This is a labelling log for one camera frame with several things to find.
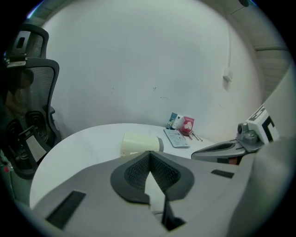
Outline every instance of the office chair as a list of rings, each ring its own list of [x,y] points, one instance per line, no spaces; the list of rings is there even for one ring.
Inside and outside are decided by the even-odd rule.
[[[24,116],[7,112],[11,122],[2,134],[3,151],[24,179],[33,178],[47,152],[61,141],[50,106],[59,65],[46,59],[48,38],[42,28],[23,24],[5,61],[6,81],[2,82],[17,88],[14,99],[27,112]],[[24,80],[30,85],[23,87]]]

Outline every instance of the ceiling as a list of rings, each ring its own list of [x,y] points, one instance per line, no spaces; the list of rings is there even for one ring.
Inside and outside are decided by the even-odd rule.
[[[44,0],[26,22],[42,26],[72,0]],[[250,0],[244,7],[239,0],[215,0],[242,28],[253,45],[263,71],[265,101],[276,88],[292,61],[291,55],[271,21]]]

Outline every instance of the pink package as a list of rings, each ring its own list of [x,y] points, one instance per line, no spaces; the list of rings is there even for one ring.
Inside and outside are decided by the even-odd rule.
[[[184,123],[181,128],[181,132],[184,134],[189,134],[193,128],[194,119],[189,117],[184,117]]]

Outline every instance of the round table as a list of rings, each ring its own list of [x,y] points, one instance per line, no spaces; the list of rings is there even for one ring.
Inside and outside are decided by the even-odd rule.
[[[195,137],[192,137],[192,140],[187,137],[186,140],[191,147],[177,149],[171,145],[164,129],[152,125],[110,124],[91,127],[67,137],[57,144],[39,165],[32,181],[30,207],[34,208],[48,192],[82,169],[119,158],[125,131],[159,137],[163,141],[164,152],[188,159],[191,159],[194,151],[214,144],[206,139],[198,141]],[[148,183],[150,185],[145,192],[149,193],[151,202],[156,200],[157,205],[163,207],[162,201],[157,201],[163,194],[151,174],[147,178],[146,186]]]

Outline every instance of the white wall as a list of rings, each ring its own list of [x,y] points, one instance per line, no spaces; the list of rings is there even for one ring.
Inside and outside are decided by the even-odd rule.
[[[223,11],[196,0],[75,0],[44,26],[47,57],[60,64],[52,106],[63,137],[111,123],[165,126],[195,119],[211,141],[232,139],[262,104],[261,72],[245,36]]]
[[[280,137],[296,136],[296,68],[292,63],[264,103]]]

